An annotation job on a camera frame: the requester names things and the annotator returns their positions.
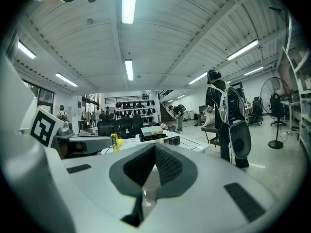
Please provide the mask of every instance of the gray floor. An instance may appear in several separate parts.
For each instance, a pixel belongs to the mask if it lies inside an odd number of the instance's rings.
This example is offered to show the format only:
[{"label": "gray floor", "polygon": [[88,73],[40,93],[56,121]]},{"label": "gray floor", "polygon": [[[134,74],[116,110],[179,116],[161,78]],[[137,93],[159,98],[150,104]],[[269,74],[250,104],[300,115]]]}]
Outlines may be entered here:
[{"label": "gray floor", "polygon": [[[289,188],[296,185],[296,182],[304,175],[307,168],[307,158],[305,151],[298,145],[296,133],[292,135],[283,134],[289,131],[289,122],[287,126],[280,128],[280,141],[284,142],[284,147],[279,150],[272,149],[268,146],[268,142],[275,140],[276,125],[270,126],[275,119],[264,116],[264,121],[260,126],[250,126],[252,137],[252,150],[248,156],[250,166],[245,170],[247,174],[252,176],[267,189],[269,189],[276,198],[280,199],[289,192]],[[205,133],[201,131],[201,126],[195,127],[193,120],[184,122],[183,134],[185,136],[207,142]],[[207,133],[211,139],[214,133]],[[211,155],[220,158],[220,147],[210,146]]]}]

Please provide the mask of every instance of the person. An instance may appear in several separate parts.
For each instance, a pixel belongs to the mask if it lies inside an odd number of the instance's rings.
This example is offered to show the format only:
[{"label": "person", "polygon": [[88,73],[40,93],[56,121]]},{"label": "person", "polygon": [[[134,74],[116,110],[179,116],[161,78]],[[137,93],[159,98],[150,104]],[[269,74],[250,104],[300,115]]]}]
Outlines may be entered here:
[{"label": "person", "polygon": [[96,125],[101,119],[99,118],[99,115],[101,114],[101,111],[99,110],[99,106],[96,107],[95,116],[96,116]]},{"label": "person", "polygon": [[[216,88],[224,91],[226,86],[225,82],[221,80],[220,72],[215,70],[208,71],[208,79],[211,84]],[[218,108],[220,106],[221,92],[216,89],[211,89],[210,87],[206,92],[206,101],[205,104],[209,106],[207,112],[211,113],[214,110],[215,103],[217,104],[215,109],[215,129],[219,136],[220,142],[220,158],[230,162],[230,153],[229,153],[229,126],[226,123],[223,123]],[[236,166],[239,168],[248,167],[248,160],[245,159],[235,159]]]},{"label": "person", "polygon": [[94,127],[96,127],[96,115],[95,115],[95,111],[92,111],[92,116],[91,116],[91,119],[92,119],[92,124]]},{"label": "person", "polygon": [[68,119],[67,119],[67,113],[66,111],[64,111],[64,106],[61,105],[59,107],[59,112],[57,113],[56,117],[64,122],[66,122]]},{"label": "person", "polygon": [[177,119],[177,131],[183,131],[184,112],[179,106],[169,106],[169,110],[173,111],[174,118]]}]

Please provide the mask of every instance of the ceiling light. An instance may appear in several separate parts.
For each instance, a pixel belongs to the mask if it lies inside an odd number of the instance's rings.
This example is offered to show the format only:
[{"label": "ceiling light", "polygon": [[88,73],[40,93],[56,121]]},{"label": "ceiling light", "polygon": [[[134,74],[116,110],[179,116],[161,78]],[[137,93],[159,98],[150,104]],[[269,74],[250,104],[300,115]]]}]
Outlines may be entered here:
[{"label": "ceiling light", "polygon": [[30,58],[35,58],[35,54],[31,52],[21,41],[18,42],[18,48],[27,54]]},{"label": "ceiling light", "polygon": [[67,83],[73,85],[74,87],[77,87],[78,85],[75,84],[74,82],[71,82],[69,79],[65,78],[63,75],[61,75],[60,73],[56,73],[55,76],[57,76],[58,78],[66,81]]},{"label": "ceiling light", "polygon": [[248,74],[251,74],[251,73],[253,73],[253,72],[257,72],[257,71],[259,71],[259,70],[261,70],[261,69],[263,69],[263,67],[259,67],[259,68],[255,69],[255,70],[252,70],[252,71],[250,71],[250,72],[247,72],[247,73],[245,73],[244,75],[248,75]]},{"label": "ceiling light", "polygon": [[127,78],[128,80],[134,80],[133,79],[133,62],[132,60],[125,60],[125,67],[127,72]]},{"label": "ceiling light", "polygon": [[122,23],[133,24],[136,0],[122,0]]},{"label": "ceiling light", "polygon": [[203,73],[201,76],[199,76],[196,79],[192,80],[189,84],[193,84],[194,82],[197,82],[199,79],[205,77],[206,75],[207,75],[207,72]]},{"label": "ceiling light", "polygon": [[229,57],[227,57],[228,60],[232,60],[235,57],[239,56],[240,54],[244,53],[245,51],[251,49],[252,47],[258,45],[258,40],[254,40],[251,43],[247,44],[245,47],[241,48],[240,50],[238,50],[237,52],[233,53],[232,55],[230,55]]}]

